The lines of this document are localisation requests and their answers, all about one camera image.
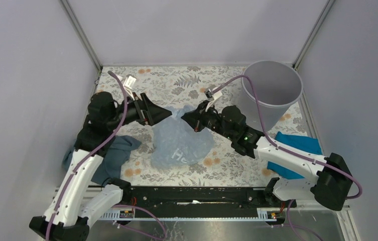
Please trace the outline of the grey plastic trash bin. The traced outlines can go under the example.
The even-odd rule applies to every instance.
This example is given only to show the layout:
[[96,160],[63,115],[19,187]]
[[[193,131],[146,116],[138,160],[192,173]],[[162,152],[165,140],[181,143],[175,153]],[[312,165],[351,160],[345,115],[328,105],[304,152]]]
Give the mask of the grey plastic trash bin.
[[258,61],[249,65],[240,78],[236,106],[246,116],[248,126],[268,132],[295,104],[303,92],[300,75],[290,66],[276,61]]

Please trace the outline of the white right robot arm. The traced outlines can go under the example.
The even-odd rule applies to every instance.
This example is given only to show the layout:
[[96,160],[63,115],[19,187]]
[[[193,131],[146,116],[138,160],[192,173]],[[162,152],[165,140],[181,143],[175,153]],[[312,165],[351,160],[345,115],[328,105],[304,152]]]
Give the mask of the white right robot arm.
[[268,206],[276,207],[291,199],[314,199],[322,206],[341,211],[353,184],[353,177],[343,157],[331,153],[328,157],[311,154],[268,138],[263,132],[246,124],[246,117],[235,105],[221,113],[203,101],[195,110],[181,117],[195,132],[204,128],[227,138],[231,147],[242,156],[276,163],[305,178],[304,183],[272,180],[264,192]]

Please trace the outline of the light blue plastic trash bag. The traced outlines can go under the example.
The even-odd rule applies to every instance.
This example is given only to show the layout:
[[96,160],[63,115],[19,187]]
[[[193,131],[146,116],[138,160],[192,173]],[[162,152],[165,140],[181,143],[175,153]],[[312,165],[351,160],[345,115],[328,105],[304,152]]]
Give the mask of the light blue plastic trash bag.
[[203,160],[214,146],[213,135],[203,129],[195,132],[181,117],[195,107],[166,107],[172,115],[153,126],[151,164],[158,169],[193,165]]

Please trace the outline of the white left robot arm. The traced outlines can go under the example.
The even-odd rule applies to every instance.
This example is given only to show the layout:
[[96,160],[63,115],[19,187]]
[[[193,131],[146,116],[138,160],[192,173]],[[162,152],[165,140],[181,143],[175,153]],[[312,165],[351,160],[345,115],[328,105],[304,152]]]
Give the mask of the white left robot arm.
[[128,182],[111,178],[103,190],[82,203],[95,171],[110,149],[116,132],[132,122],[153,126],[171,116],[145,93],[125,97],[118,104],[109,92],[96,93],[78,133],[65,178],[48,209],[34,216],[29,228],[45,240],[86,240],[90,228],[114,205],[126,206],[132,194]]

